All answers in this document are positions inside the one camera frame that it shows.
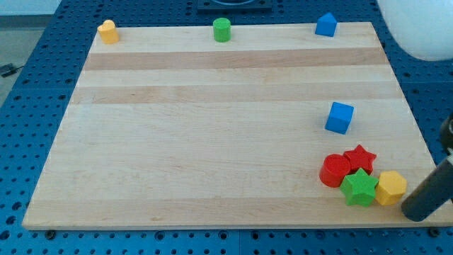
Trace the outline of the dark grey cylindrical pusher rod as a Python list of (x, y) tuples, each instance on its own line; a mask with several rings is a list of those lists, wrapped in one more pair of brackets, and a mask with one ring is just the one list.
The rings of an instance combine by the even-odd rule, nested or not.
[(409, 220), (421, 222), (449, 199), (452, 199), (451, 154), (402, 202), (401, 210)]

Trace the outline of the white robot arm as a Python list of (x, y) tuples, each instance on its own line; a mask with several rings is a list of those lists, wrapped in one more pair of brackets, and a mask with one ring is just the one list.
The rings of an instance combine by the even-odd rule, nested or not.
[[(378, 0), (389, 32), (399, 47), (424, 61), (452, 59), (452, 0)], [(452, 116), (440, 127), (447, 156), (402, 202), (402, 213), (421, 222), (452, 199)]]

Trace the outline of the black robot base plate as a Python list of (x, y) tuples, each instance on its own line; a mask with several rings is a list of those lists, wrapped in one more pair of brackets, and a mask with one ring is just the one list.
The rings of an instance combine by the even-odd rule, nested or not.
[(268, 11), (273, 7), (273, 0), (197, 0), (197, 11)]

